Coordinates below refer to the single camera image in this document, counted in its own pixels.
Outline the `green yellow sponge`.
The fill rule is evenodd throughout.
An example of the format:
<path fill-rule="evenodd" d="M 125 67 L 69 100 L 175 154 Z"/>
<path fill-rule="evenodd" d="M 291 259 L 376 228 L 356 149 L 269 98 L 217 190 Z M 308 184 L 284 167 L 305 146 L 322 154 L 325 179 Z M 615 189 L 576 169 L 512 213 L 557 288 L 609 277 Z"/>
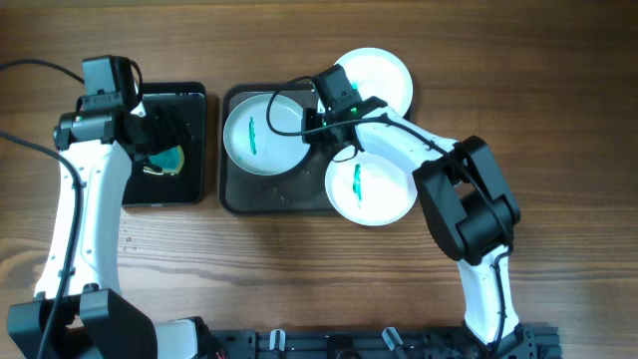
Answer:
<path fill-rule="evenodd" d="M 143 172 L 154 176 L 176 176 L 181 172 L 184 162 L 182 146 L 177 146 L 149 156 L 144 161 Z"/>

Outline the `white plate bottom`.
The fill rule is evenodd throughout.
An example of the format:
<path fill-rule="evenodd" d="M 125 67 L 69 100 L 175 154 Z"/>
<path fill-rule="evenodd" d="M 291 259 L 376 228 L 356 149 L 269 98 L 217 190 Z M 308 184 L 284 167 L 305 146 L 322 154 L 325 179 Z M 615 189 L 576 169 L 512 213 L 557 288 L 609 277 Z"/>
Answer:
<path fill-rule="evenodd" d="M 341 150 L 329 163 L 325 191 L 345 218 L 366 226 L 391 224 L 414 206 L 414 182 L 390 161 L 353 146 Z"/>

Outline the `white plate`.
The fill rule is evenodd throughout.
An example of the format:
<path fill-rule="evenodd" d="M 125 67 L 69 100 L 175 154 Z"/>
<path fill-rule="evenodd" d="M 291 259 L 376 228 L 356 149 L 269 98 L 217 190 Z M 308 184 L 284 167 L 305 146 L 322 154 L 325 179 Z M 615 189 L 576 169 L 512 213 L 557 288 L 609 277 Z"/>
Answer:
<path fill-rule="evenodd" d="M 390 161 L 353 146 L 341 150 L 329 163 L 325 191 L 345 218 L 366 226 L 391 224 L 414 206 L 414 182 Z"/>
<path fill-rule="evenodd" d="M 273 133 L 267 125 L 269 93 L 250 97 L 228 115 L 223 127 L 223 144 L 231 160 L 254 175 L 276 176 L 301 164 L 310 146 L 300 137 Z"/>
<path fill-rule="evenodd" d="M 393 53 L 380 48 L 358 48 L 342 55 L 340 65 L 363 101 L 376 97 L 407 118 L 414 85 L 406 65 Z"/>

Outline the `white plate top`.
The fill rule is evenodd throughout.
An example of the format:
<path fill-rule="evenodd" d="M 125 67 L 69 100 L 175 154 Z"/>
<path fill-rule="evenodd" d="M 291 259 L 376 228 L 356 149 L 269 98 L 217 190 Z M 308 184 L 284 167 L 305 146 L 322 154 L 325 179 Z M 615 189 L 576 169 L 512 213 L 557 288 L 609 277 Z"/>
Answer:
<path fill-rule="evenodd" d="M 358 48 L 342 55 L 340 65 L 363 101 L 376 97 L 407 118 L 414 85 L 406 65 L 393 53 L 380 48 Z"/>

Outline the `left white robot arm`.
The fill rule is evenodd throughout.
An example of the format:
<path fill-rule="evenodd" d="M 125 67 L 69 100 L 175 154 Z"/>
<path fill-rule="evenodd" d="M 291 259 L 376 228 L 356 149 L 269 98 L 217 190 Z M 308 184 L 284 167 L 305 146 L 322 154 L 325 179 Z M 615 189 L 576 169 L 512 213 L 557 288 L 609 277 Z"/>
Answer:
<path fill-rule="evenodd" d="M 54 234 L 30 303 L 8 333 L 27 358 L 205 358 L 219 345 L 198 317 L 156 324 L 121 293 L 117 251 L 132 160 L 190 138 L 181 113 L 139 117 L 121 106 L 66 114 L 51 157 L 61 164 Z"/>

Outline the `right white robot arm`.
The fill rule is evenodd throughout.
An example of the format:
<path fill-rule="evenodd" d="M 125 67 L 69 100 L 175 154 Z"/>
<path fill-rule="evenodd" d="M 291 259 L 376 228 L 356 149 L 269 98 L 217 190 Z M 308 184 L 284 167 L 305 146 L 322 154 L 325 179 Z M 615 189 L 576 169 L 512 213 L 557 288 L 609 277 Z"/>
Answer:
<path fill-rule="evenodd" d="M 477 136 L 463 141 L 435 136 L 376 97 L 340 112 L 307 109 L 302 130 L 308 143 L 347 143 L 413 177 L 430 235 L 458 264 L 465 326 L 497 351 L 519 324 L 508 261 L 520 210 L 486 142 Z"/>

